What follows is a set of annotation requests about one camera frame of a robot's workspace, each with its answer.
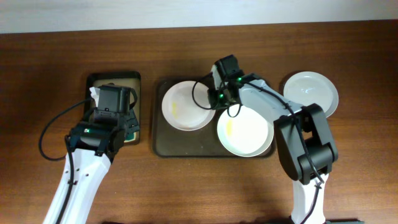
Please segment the green yellow sponge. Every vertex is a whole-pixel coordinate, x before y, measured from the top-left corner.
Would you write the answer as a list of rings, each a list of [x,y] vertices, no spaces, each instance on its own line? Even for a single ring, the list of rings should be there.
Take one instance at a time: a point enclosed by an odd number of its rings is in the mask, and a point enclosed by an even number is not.
[[[132,143],[139,138],[139,132],[127,134],[126,139],[124,140],[124,143]]]

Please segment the pinkish white plate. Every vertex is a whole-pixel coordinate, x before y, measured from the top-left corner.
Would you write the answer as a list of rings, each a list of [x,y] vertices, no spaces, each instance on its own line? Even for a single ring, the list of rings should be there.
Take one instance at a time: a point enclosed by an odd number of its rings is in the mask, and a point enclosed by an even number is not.
[[[206,126],[215,110],[205,110],[193,100],[195,81],[183,81],[173,85],[163,97],[161,108],[165,120],[181,131],[196,131]]]

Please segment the light blue plate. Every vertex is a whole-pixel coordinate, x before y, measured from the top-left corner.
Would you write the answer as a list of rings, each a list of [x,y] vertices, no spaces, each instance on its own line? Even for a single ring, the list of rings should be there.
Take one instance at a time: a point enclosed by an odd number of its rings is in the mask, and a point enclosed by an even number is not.
[[[281,92],[288,100],[309,106],[319,105],[325,116],[331,116],[339,103],[338,91],[334,84],[317,72],[298,72],[284,83]]]

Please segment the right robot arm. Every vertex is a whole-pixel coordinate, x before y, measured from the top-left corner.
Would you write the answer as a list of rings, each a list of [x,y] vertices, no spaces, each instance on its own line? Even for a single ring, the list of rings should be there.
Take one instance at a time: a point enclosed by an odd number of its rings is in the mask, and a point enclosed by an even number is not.
[[[276,141],[280,164],[293,183],[291,222],[326,223],[325,186],[338,150],[321,106],[286,98],[259,76],[244,74],[236,62],[219,60],[209,75],[210,107],[227,114],[218,127],[229,142],[260,148],[266,137]]]

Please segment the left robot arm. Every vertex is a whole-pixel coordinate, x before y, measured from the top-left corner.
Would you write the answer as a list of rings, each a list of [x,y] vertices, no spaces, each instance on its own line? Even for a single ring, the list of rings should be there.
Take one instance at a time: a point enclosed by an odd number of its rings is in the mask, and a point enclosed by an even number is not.
[[[138,131],[132,108],[127,113],[87,111],[64,138],[65,166],[44,223],[85,223],[116,154]]]

